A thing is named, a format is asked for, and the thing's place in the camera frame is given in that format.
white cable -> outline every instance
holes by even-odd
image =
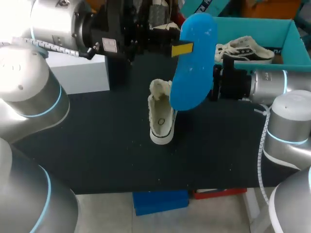
[[[261,104],[265,108],[265,112],[262,112],[264,116],[266,116],[266,121],[264,123],[264,127],[262,130],[261,134],[261,139],[260,139],[260,145],[259,145],[259,150],[258,150],[258,159],[257,159],[257,173],[258,173],[258,182],[259,182],[259,187],[261,190],[261,193],[263,195],[264,200],[266,201],[267,205],[269,205],[269,199],[267,197],[266,191],[263,186],[263,181],[262,181],[262,175],[261,175],[261,158],[262,158],[262,151],[263,151],[263,144],[264,140],[266,138],[267,130],[268,130],[268,123],[269,123],[269,118],[270,118],[270,108],[268,108],[266,105]]]
[[[26,39],[26,38],[13,38],[12,39],[12,44],[13,45],[23,45],[23,44],[31,44],[37,47],[41,47],[43,49],[46,49],[48,51],[55,51],[55,52],[60,52],[60,53],[64,53],[70,56],[74,56],[74,57],[79,57],[79,52],[78,51],[74,51],[74,50],[69,50],[66,49],[64,47],[60,47],[45,41],[41,41],[41,40],[34,40],[34,39]]]

sneaker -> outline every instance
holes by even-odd
[[[259,46],[251,36],[244,36],[225,45],[216,45],[215,62],[222,62],[226,57],[238,63],[269,64],[272,63],[274,52]]]
[[[174,135],[177,111],[170,105],[171,81],[155,79],[148,97],[150,137],[158,145],[168,144]]]

tiled floor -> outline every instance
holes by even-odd
[[[187,208],[136,216],[132,194],[78,196],[82,233],[249,233],[241,196],[190,200]]]

insole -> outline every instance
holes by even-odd
[[[160,136],[166,136],[170,132],[173,120],[171,111],[172,108],[168,96],[163,95],[155,102],[154,129]]]
[[[172,108],[183,111],[199,105],[212,89],[216,22],[209,14],[194,14],[181,27],[180,40],[193,42],[193,52],[179,56],[171,89]]]

black mat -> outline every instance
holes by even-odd
[[[137,57],[128,77],[109,65],[112,91],[70,95],[62,124],[15,146],[77,194],[258,186],[258,105],[207,100],[179,112],[173,141],[158,146],[149,137],[149,84],[171,79],[176,60]],[[265,157],[262,169],[265,186],[295,172]]]

